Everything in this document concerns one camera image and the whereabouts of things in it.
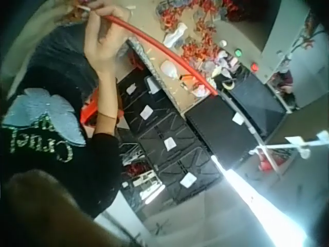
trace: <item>white label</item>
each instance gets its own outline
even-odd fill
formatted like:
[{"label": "white label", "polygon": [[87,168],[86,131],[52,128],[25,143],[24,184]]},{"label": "white label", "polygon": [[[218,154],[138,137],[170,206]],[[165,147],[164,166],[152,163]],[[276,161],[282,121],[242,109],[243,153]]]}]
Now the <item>white label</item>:
[{"label": "white label", "polygon": [[304,139],[300,136],[290,136],[286,137],[287,141],[291,144],[294,144],[296,146],[303,146],[305,145]]},{"label": "white label", "polygon": [[232,121],[236,122],[238,125],[242,125],[245,122],[243,117],[238,112],[234,115]]},{"label": "white label", "polygon": [[144,108],[144,110],[140,113],[140,116],[146,120],[149,118],[149,116],[153,113],[153,110],[151,107],[149,107],[148,105],[146,105],[146,107]]},{"label": "white label", "polygon": [[169,137],[168,139],[164,140],[164,144],[167,148],[167,151],[169,151],[177,146],[176,142],[174,141],[174,139],[172,137]]},{"label": "white label", "polygon": [[129,184],[128,184],[127,182],[123,182],[123,183],[122,183],[122,187],[123,187],[123,188],[126,188],[126,187],[128,187],[128,186],[129,186]]},{"label": "white label", "polygon": [[136,85],[135,84],[132,84],[132,85],[130,85],[130,87],[128,87],[127,89],[126,89],[126,92],[127,92],[127,94],[132,94],[134,91],[136,90]]},{"label": "white label", "polygon": [[179,183],[185,188],[190,188],[195,181],[196,181],[196,176],[194,176],[192,173],[189,172]]}]

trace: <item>red plastic part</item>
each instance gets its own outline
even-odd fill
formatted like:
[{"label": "red plastic part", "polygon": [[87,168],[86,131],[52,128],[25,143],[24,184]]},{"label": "red plastic part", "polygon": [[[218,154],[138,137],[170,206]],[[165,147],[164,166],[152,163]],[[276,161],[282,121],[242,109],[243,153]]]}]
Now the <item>red plastic part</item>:
[{"label": "red plastic part", "polygon": [[184,69],[186,69],[190,74],[194,75],[196,80],[199,81],[201,84],[203,84],[210,91],[210,93],[212,95],[218,95],[218,92],[216,91],[216,89],[214,89],[202,75],[200,75],[195,69],[193,69],[180,56],[178,56],[177,54],[175,54],[174,52],[172,52],[171,50],[166,48],[160,42],[158,42],[154,38],[148,36],[146,33],[139,30],[138,28],[130,25],[129,23],[127,23],[115,16],[107,15],[107,16],[105,16],[105,18],[108,19],[110,22],[113,22],[113,23],[127,29],[128,31],[134,33],[135,35],[141,37],[142,39],[146,40],[150,44],[154,45],[156,48],[158,48],[159,50],[164,52],[166,55],[168,55],[171,59],[176,61],[180,66],[182,66]]},{"label": "red plastic part", "polygon": [[[80,123],[85,125],[87,121],[98,111],[98,89],[96,89],[90,97],[90,103],[81,110]],[[124,111],[118,109],[118,119],[123,117]]]}]

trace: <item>red rod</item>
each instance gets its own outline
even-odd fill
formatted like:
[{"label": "red rod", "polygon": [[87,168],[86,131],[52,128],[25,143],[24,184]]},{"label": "red rod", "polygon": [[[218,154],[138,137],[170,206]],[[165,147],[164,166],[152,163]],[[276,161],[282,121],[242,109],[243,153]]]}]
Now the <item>red rod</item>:
[{"label": "red rod", "polygon": [[216,89],[214,89],[212,87],[212,85],[210,85],[208,83],[208,81],[202,76],[200,75],[195,69],[193,69],[186,61],[184,61],[180,56],[178,56],[177,54],[175,54],[174,52],[172,52],[170,49],[168,49],[167,47],[165,47],[163,44],[161,44],[159,41],[157,41],[156,39],[148,36],[146,33],[144,33],[143,31],[139,30],[138,28],[130,25],[129,23],[115,17],[112,15],[107,15],[105,16],[106,19],[108,19],[109,21],[129,30],[130,32],[136,34],[137,36],[141,37],[142,39],[146,40],[147,42],[149,42],[150,44],[154,45],[155,47],[157,47],[159,50],[161,50],[162,52],[164,52],[165,54],[167,54],[171,59],[173,59],[174,61],[176,61],[180,66],[182,66],[184,69],[186,69],[190,74],[194,75],[196,80],[201,82],[209,91],[212,95],[218,95],[218,92],[216,91]]}]

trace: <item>black plastic crate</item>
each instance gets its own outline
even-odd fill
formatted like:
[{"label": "black plastic crate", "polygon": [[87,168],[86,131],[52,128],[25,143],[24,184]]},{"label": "black plastic crate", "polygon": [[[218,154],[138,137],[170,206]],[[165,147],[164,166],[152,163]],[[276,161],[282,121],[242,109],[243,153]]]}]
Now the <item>black plastic crate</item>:
[{"label": "black plastic crate", "polygon": [[[143,119],[140,113],[147,105],[153,112],[147,119]],[[124,118],[131,132],[138,137],[173,111],[176,109],[164,91],[161,90],[154,95],[147,93],[140,96],[130,107],[124,110]]]},{"label": "black plastic crate", "polygon": [[[144,78],[151,76],[151,72],[148,69],[139,70],[134,69],[130,72],[118,85],[119,92],[122,100],[123,110],[131,106],[140,96],[148,94],[149,90],[146,87]],[[136,89],[129,95],[126,90],[132,84],[135,84]]]},{"label": "black plastic crate", "polygon": [[[203,146],[195,146],[175,163],[167,163],[158,172],[160,180],[177,203],[181,203],[219,182],[222,175]],[[189,188],[180,181],[190,172],[197,179]]]},{"label": "black plastic crate", "polygon": [[166,186],[169,186],[177,181],[181,181],[186,172],[180,167],[178,162],[175,162],[167,165],[162,171],[157,172],[157,175]]},{"label": "black plastic crate", "polygon": [[[170,137],[174,139],[177,146],[168,151],[165,140]],[[170,113],[146,131],[139,137],[138,142],[155,170],[162,170],[164,164],[177,161],[195,144],[200,144],[196,135],[176,112]]]}]

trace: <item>white plastic part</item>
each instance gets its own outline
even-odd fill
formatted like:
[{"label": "white plastic part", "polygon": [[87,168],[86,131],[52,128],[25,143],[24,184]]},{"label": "white plastic part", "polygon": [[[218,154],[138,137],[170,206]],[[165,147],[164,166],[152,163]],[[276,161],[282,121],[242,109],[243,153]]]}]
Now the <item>white plastic part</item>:
[{"label": "white plastic part", "polygon": [[209,90],[204,85],[199,85],[191,92],[195,97],[202,98],[209,94]]},{"label": "white plastic part", "polygon": [[221,50],[221,51],[218,53],[216,59],[219,60],[219,59],[221,59],[221,58],[226,58],[226,57],[228,57],[227,52],[224,51],[224,50]]},{"label": "white plastic part", "polygon": [[226,68],[223,68],[223,69],[222,69],[221,74],[222,74],[223,76],[229,78],[229,79],[232,79],[231,74],[229,73],[229,71],[228,71]]},{"label": "white plastic part", "polygon": [[227,61],[224,58],[219,59],[218,63],[223,68],[229,68],[228,63],[227,63]]},{"label": "white plastic part", "polygon": [[165,60],[160,66],[161,71],[170,78],[178,79],[177,69],[169,60]]},{"label": "white plastic part", "polygon": [[221,40],[220,41],[220,47],[225,47],[227,46],[227,41],[226,40]]},{"label": "white plastic part", "polygon": [[307,160],[310,157],[310,149],[309,148],[301,148],[298,150],[300,153],[300,156],[304,159]]},{"label": "white plastic part", "polygon": [[178,23],[177,29],[173,33],[168,33],[164,38],[164,46],[166,46],[167,48],[171,48],[175,44],[175,42],[183,36],[186,29],[187,26],[183,22]]}]

